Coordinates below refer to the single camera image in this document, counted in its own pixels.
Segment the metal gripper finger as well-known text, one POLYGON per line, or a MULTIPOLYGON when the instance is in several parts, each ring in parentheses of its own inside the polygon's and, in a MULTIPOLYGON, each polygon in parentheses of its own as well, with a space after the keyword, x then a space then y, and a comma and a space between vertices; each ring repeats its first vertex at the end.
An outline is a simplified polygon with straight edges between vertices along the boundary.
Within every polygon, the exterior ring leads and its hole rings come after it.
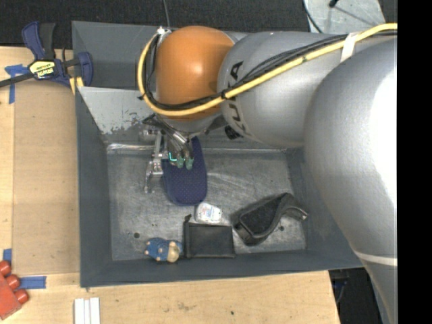
POLYGON ((163 170, 160 161, 149 161, 145 171, 144 192, 150 194, 153 191, 153 185, 156 184, 163 176, 163 170))

